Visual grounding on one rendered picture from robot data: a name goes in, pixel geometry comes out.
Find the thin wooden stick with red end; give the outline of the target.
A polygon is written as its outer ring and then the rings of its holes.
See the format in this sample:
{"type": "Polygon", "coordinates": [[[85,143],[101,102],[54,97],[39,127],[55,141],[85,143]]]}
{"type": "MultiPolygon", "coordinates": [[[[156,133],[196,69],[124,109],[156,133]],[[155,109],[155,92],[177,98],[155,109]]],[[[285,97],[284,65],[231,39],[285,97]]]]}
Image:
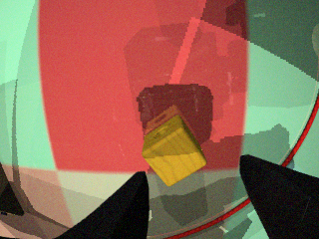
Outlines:
{"type": "MultiPolygon", "coordinates": [[[[306,138],[307,132],[308,132],[308,130],[310,130],[312,122],[314,122],[316,113],[318,113],[318,109],[319,109],[319,96],[318,96],[318,99],[316,99],[314,111],[312,111],[312,113],[311,113],[311,117],[308,120],[308,124],[306,125],[306,127],[304,127],[303,134],[299,136],[299,140],[298,140],[298,142],[296,142],[295,147],[292,148],[290,155],[288,155],[287,158],[283,160],[282,166],[287,167],[287,164],[290,163],[292,156],[294,156],[296,154],[296,152],[298,152],[299,146],[302,146],[302,142],[303,142],[304,138],[306,138]]],[[[228,216],[231,216],[232,214],[234,214],[234,212],[239,211],[240,208],[246,207],[247,204],[250,202],[251,202],[250,198],[247,198],[246,200],[244,200],[244,202],[240,203],[238,207],[232,208],[231,211],[228,211],[228,212],[226,212],[226,214],[219,216],[219,218],[212,220],[212,222],[204,223],[204,224],[202,224],[202,226],[196,227],[196,228],[194,228],[194,230],[184,231],[184,232],[182,232],[182,234],[167,236],[167,238],[164,238],[164,239],[184,238],[184,236],[194,234],[194,232],[206,230],[206,228],[212,226],[212,224],[222,222],[222,220],[228,218],[228,216]]]]}

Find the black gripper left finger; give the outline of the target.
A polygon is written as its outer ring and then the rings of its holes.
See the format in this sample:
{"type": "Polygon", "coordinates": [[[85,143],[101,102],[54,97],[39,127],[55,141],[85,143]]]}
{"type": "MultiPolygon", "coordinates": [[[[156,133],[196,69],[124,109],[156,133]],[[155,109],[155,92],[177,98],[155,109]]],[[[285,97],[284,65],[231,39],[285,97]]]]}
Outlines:
{"type": "Polygon", "coordinates": [[[147,172],[137,171],[87,218],[55,239],[147,239],[148,220],[147,172]]]}

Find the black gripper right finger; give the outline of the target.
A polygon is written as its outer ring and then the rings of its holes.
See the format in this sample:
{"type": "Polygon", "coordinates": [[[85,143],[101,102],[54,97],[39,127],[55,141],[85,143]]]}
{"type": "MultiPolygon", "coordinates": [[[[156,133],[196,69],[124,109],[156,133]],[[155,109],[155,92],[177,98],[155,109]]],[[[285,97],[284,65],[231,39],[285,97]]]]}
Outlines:
{"type": "Polygon", "coordinates": [[[319,239],[319,178],[241,155],[239,174],[268,239],[319,239]]]}

